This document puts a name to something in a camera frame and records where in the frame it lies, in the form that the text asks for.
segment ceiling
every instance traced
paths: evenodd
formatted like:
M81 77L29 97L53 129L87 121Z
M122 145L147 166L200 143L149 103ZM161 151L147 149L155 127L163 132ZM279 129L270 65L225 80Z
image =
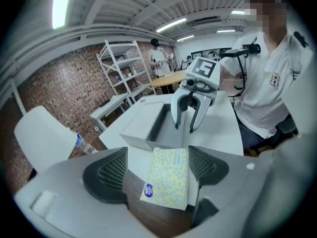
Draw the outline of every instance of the ceiling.
M31 61L66 43L138 36L172 45L189 35L228 28L241 33L250 28L243 15L231 14L233 9L243 8L244 0L70 0L66 26L58 30L51 28L52 3L25 3L0 49L0 88ZM156 32L182 18L187 21Z

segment water bottle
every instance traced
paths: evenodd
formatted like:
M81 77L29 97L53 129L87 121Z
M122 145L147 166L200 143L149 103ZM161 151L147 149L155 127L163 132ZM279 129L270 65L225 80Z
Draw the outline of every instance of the water bottle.
M79 134L77 134L76 146L86 154L97 152L97 150L90 143L86 142Z

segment folded cloth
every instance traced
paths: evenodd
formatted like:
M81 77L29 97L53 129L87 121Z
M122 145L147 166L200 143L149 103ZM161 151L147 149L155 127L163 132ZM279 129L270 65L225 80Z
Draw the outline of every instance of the folded cloth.
M185 210L188 194L188 150L155 148L149 181L140 200Z

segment fluorescent light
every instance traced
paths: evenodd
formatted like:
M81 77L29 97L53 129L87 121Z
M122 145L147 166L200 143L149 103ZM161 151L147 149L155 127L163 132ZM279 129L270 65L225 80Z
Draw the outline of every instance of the fluorescent light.
M229 33L229 32L235 32L236 30L218 30L217 33Z
M168 24L168 25L166 25L166 26L164 26L164 27L158 29L158 30L157 30L157 33L161 32L161 31L164 31L165 29L167 29L167 28L169 28L169 27L171 27L171 26L177 25L177 24L179 24L179 23L181 23L181 22L184 22L184 21L186 21L186 18L182 18L182 19L177 20L177 21L175 21L175 22L173 22L173 23L170 23L170 24Z
M184 37L184 38L182 38L182 39L179 39L179 40L177 40L178 42L181 42L181 41L184 41L184 40L186 40L186 39L189 39L189 38L193 38L194 37L194 35L191 35L191 36L187 36L187 37Z
M244 15L244 11L242 10L233 10L231 14L240 14L240 15Z
M65 17L69 0L53 0L52 27L56 29L65 25Z

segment white table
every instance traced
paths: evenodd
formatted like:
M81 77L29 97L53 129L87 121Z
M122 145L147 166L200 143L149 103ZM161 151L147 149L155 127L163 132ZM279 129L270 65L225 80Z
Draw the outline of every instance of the white table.
M113 95L111 100L107 104L105 104L103 107L97 108L95 111L93 111L90 114L89 117L95 122L95 124L102 131L105 131L107 127L100 120L100 118L107 117L117 108L120 108L121 111L124 113L124 108L122 107L124 99L126 99L129 105L132 106L132 103L129 99L129 95L127 93L120 94L120 95Z
M104 131L99 139L108 148L128 147L128 168L143 181L148 180L153 153L128 145L119 135L143 104L151 102L170 103L171 94L142 97ZM186 121L190 123L194 109L189 107ZM226 92L219 91L214 105L209 107L200 127L192 134L186 134L184 145L202 146L214 150L243 155L243 146L238 122ZM196 205L198 183L189 172L188 204Z

